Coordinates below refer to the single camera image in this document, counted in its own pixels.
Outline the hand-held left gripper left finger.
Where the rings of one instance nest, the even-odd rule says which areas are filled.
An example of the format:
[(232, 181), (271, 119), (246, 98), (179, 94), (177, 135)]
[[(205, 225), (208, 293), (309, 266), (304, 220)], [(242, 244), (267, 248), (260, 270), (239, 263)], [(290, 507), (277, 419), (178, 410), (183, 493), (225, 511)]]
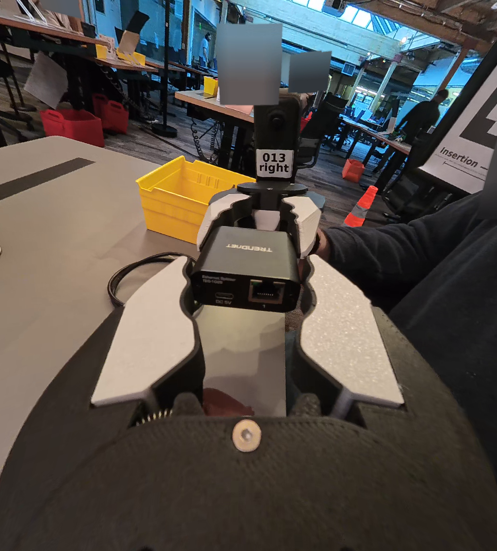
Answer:
[(120, 309), (93, 390), (95, 407), (140, 402), (149, 414), (171, 410), (176, 396), (202, 401), (205, 362), (190, 284), (192, 261), (174, 259)]

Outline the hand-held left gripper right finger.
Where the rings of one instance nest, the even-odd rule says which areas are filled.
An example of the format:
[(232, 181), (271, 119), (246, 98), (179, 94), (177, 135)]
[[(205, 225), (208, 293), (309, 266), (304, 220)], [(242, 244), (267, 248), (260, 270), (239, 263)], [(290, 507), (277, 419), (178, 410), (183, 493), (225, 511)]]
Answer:
[(307, 259), (293, 379), (322, 412), (345, 418), (356, 402), (404, 404), (370, 300), (319, 256)]

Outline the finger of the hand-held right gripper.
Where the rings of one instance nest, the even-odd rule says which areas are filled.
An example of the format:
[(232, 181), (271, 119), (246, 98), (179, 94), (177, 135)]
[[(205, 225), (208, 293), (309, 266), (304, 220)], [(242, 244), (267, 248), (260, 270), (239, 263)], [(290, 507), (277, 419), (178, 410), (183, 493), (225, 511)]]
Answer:
[(221, 226), (233, 227), (240, 219), (251, 217), (253, 199), (241, 192), (219, 192), (211, 198), (197, 234), (197, 251), (203, 250), (211, 232)]
[(280, 205), (280, 229), (285, 231), (299, 259), (305, 259), (314, 247), (321, 209), (311, 197), (285, 197)]

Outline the black ethernet splitter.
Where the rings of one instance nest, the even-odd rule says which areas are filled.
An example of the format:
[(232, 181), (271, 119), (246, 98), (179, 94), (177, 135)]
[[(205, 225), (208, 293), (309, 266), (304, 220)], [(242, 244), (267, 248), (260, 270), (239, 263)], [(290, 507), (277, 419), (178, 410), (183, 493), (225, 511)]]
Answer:
[(222, 226), (211, 231), (190, 274), (208, 306), (287, 313), (299, 301), (295, 248), (285, 232)]

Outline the yellow plastic bin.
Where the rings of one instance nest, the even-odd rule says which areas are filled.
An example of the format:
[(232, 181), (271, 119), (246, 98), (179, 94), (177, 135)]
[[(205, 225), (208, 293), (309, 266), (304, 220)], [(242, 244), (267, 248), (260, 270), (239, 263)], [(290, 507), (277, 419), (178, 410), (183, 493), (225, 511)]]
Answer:
[(254, 178), (184, 156), (137, 179), (147, 229), (197, 244), (211, 198)]

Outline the person's right forearm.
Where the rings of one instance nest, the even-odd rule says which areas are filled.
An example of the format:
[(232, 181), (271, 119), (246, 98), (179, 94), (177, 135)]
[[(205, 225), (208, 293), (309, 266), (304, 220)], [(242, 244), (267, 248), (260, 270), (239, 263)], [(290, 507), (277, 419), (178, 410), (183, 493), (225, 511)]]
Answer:
[(328, 264), (388, 313), (479, 224), (480, 197), (467, 196), (406, 224), (327, 228)]

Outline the black office chair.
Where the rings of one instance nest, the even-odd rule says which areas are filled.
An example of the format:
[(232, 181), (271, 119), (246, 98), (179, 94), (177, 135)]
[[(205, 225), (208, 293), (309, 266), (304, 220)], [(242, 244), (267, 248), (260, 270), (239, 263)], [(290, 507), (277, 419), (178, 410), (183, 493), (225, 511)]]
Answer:
[(321, 100), (312, 118), (301, 130), (299, 148), (296, 158), (297, 169), (307, 169), (315, 166), (321, 150), (321, 144), (328, 135), (334, 135), (339, 116), (346, 106), (347, 100), (328, 92)]

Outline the orange traffic cone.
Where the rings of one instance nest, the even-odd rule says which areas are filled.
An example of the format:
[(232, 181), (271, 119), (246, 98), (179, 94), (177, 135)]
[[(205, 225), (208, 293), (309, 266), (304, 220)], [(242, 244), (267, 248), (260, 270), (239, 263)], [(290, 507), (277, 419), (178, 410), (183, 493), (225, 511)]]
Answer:
[(368, 211), (376, 198), (377, 191), (376, 186), (369, 186), (352, 211), (346, 216), (342, 225), (350, 228), (360, 228), (366, 220)]

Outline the wooden table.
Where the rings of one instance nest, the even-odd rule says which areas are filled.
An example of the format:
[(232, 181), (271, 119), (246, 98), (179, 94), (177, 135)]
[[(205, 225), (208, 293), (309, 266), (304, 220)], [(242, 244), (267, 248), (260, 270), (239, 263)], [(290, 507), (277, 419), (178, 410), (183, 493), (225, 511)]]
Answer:
[(380, 182), (384, 183), (385, 186), (399, 170), (403, 169), (405, 161), (410, 154), (411, 145), (403, 142), (402, 135), (395, 137), (385, 132), (375, 132), (369, 127), (345, 116), (341, 116), (340, 119), (343, 128), (339, 138), (339, 145), (343, 145), (350, 133), (354, 134), (352, 143), (346, 153), (346, 159), (351, 157), (356, 144), (362, 141), (362, 139), (367, 139), (371, 143), (364, 161), (362, 161), (365, 166), (371, 157), (376, 156), (377, 149), (382, 146), (386, 148), (382, 156), (382, 159), (385, 161), (381, 165), (382, 171), (378, 176)]
[(254, 128), (253, 108), (221, 104), (217, 97), (205, 94), (202, 90), (176, 92), (175, 97), (187, 104), (188, 117), (193, 121), (211, 119), (218, 124), (221, 137), (217, 165), (239, 172), (245, 144), (252, 137)]

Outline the person's dark sweater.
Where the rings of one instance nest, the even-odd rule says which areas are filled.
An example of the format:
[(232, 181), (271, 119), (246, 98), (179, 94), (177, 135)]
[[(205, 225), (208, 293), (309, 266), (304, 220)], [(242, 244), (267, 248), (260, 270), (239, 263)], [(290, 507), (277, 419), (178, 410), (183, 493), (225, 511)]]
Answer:
[(481, 198), (382, 228), (382, 271), (411, 287), (391, 318), (464, 408), (497, 479), (497, 219)]

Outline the red fabric bag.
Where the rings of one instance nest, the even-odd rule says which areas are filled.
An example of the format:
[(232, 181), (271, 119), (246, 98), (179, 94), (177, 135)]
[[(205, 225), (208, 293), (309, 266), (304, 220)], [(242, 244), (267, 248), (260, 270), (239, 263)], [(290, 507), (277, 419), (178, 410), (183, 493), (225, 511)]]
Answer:
[(47, 137), (66, 137), (100, 148), (105, 146), (102, 122), (88, 111), (49, 108), (40, 111), (40, 117)]
[(101, 120), (102, 129), (117, 134), (127, 134), (129, 113), (121, 103), (109, 100), (104, 94), (93, 94), (93, 113)]

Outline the black white framed poster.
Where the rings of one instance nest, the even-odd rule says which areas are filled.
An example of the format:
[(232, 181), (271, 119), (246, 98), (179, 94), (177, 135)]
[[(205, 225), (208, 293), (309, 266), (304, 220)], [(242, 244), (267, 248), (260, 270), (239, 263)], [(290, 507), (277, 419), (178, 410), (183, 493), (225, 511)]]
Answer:
[(421, 171), (473, 194), (484, 188), (497, 143), (497, 64)]

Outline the black tape strip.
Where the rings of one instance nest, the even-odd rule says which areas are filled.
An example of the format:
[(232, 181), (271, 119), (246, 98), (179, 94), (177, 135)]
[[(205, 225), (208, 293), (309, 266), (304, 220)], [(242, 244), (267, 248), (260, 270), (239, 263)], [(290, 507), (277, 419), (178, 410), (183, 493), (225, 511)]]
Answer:
[(0, 202), (19, 193), (33, 189), (39, 185), (55, 180), (59, 177), (71, 174), (79, 169), (94, 164), (94, 161), (84, 158), (74, 158), (51, 166), (47, 169), (39, 170), (13, 180), (0, 184)]

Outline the white paper sheet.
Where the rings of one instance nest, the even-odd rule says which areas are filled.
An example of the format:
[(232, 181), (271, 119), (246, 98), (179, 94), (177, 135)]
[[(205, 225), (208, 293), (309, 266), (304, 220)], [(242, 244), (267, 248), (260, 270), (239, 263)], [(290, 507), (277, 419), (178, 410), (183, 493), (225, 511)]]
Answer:
[(45, 105), (56, 108), (68, 89), (66, 70), (47, 56), (37, 57), (24, 91)]

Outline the long wooden workbench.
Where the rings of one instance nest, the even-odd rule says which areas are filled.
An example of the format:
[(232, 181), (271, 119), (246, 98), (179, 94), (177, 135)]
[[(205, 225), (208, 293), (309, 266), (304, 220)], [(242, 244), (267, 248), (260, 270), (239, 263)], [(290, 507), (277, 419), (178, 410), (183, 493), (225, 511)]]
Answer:
[(11, 45), (42, 53), (48, 57), (56, 53), (63, 59), (62, 68), (67, 74), (66, 96), (76, 110), (83, 109), (94, 114), (92, 84), (93, 76), (101, 75), (109, 86), (114, 87), (111, 70), (123, 72), (127, 80), (139, 79), (137, 74), (158, 73), (162, 67), (140, 65), (135, 58), (98, 58), (97, 47), (108, 50), (107, 42), (100, 38), (37, 21), (26, 20), (7, 10), (0, 9), (0, 27), (6, 28)]

